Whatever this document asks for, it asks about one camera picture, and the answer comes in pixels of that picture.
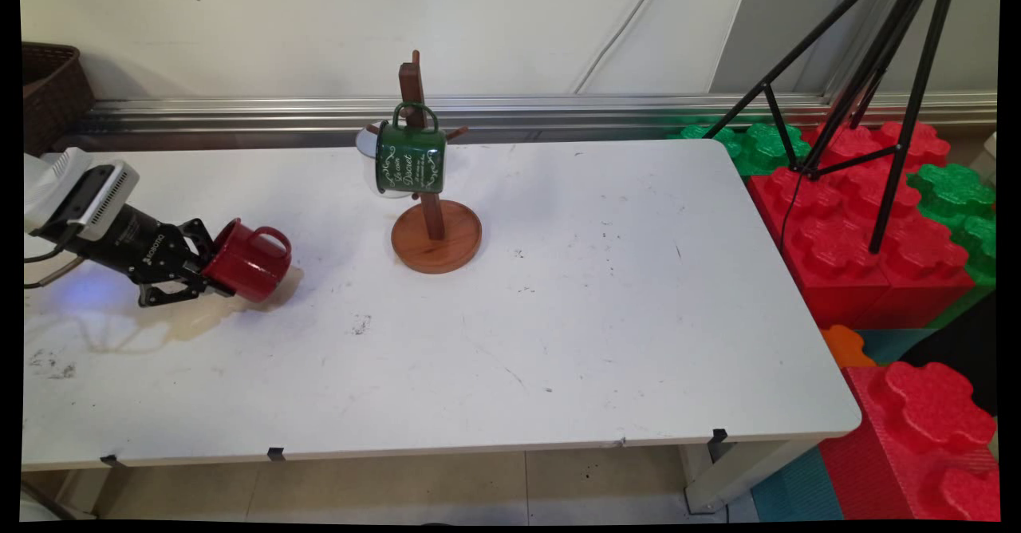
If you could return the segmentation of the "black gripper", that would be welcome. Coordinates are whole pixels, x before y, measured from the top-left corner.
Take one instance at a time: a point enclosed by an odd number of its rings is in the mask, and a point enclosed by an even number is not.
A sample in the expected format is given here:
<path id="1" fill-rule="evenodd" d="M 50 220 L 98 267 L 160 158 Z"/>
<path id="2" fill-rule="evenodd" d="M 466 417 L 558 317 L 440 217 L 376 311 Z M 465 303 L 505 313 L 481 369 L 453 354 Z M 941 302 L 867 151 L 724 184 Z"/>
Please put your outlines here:
<path id="1" fill-rule="evenodd" d="M 125 205 L 106 234 L 96 241 L 79 239 L 79 256 L 128 276 L 139 287 L 139 307 L 157 307 L 198 299 L 202 294 L 229 298 L 234 291 L 202 274 L 202 261 L 218 253 L 201 219 L 161 223 Z"/>

